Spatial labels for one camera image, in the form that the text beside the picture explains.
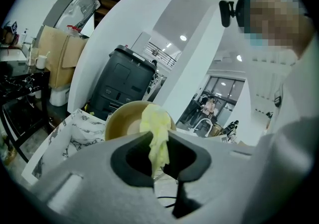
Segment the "brown bowl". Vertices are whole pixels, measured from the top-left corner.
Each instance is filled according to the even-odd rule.
[[[105,140],[116,139],[121,136],[140,132],[142,112],[151,102],[134,101],[118,108],[109,119],[105,128]],[[171,130],[176,130],[172,118]]]

